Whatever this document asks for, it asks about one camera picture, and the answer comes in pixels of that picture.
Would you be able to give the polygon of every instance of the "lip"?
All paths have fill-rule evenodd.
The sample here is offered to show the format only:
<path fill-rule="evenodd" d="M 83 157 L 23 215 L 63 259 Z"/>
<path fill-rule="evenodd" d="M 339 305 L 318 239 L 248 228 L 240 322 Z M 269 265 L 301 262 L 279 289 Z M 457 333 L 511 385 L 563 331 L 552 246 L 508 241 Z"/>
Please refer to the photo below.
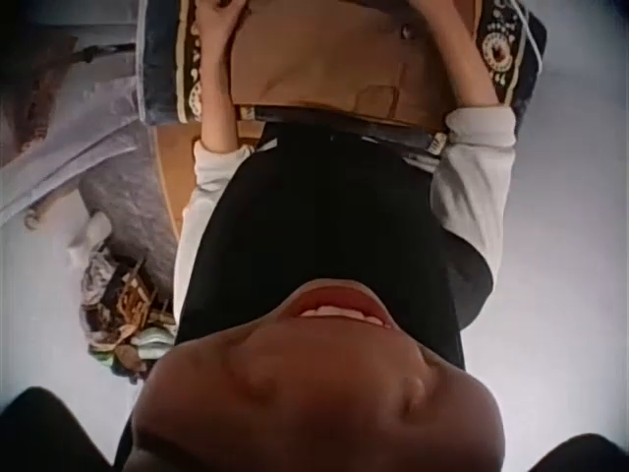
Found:
<path fill-rule="evenodd" d="M 397 324 L 379 300 L 352 287 L 325 286 L 313 288 L 292 300 L 278 316 L 283 319 L 297 318 L 303 312 L 324 306 L 356 310 L 365 316 L 378 318 L 385 327 L 397 328 Z"/>

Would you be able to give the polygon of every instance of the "teeth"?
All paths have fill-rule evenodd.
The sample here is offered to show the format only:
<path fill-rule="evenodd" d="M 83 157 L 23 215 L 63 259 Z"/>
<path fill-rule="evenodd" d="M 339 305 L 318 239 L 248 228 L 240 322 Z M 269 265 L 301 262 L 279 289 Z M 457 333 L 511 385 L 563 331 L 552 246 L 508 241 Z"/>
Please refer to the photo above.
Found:
<path fill-rule="evenodd" d="M 316 310 L 307 310 L 300 314 L 300 318 L 325 318 L 325 317 L 344 317 L 352 320 L 360 320 L 371 325 L 384 326 L 382 320 L 376 317 L 366 317 L 356 310 L 347 310 L 337 307 L 319 307 Z"/>

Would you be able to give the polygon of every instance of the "white cloth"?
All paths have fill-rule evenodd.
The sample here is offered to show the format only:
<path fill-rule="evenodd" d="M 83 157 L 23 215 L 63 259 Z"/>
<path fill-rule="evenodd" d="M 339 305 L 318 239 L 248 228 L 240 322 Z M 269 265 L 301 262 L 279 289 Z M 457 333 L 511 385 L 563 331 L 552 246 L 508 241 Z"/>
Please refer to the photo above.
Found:
<path fill-rule="evenodd" d="M 449 145 L 436 167 L 430 205 L 442 226 L 471 244 L 495 281 L 502 256 L 502 221 L 515 161 L 515 115 L 511 108 L 462 108 L 446 119 Z M 195 143 L 197 187 L 184 210 L 175 261 L 177 323 L 205 227 L 227 184 L 252 154 L 243 146 L 216 154 Z"/>

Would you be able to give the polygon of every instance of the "white wall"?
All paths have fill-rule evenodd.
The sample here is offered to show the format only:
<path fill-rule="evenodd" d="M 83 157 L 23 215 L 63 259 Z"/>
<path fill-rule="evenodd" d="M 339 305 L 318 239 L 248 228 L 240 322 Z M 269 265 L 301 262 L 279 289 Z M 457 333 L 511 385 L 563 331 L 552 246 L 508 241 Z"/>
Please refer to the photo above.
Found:
<path fill-rule="evenodd" d="M 86 353 L 82 275 L 70 268 L 65 249 L 86 222 L 75 192 L 35 232 L 20 215 L 0 228 L 0 408 L 25 388 L 44 386 L 112 460 L 136 389 Z"/>
<path fill-rule="evenodd" d="M 506 471 L 572 436 L 629 446 L 626 24 L 593 0 L 529 0 L 545 68 L 518 144 L 496 291 L 464 332 L 497 396 Z"/>

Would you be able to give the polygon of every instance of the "grey carpet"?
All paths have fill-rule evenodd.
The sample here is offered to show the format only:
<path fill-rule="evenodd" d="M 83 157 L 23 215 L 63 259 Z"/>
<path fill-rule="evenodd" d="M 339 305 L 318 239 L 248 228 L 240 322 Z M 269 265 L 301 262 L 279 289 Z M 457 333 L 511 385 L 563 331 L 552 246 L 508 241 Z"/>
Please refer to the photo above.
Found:
<path fill-rule="evenodd" d="M 79 188 L 90 213 L 100 210 L 111 219 L 114 253 L 136 260 L 146 257 L 146 271 L 159 298 L 172 298 L 177 241 L 148 131 L 140 122 L 129 126 L 137 128 L 138 150 L 90 169 Z"/>

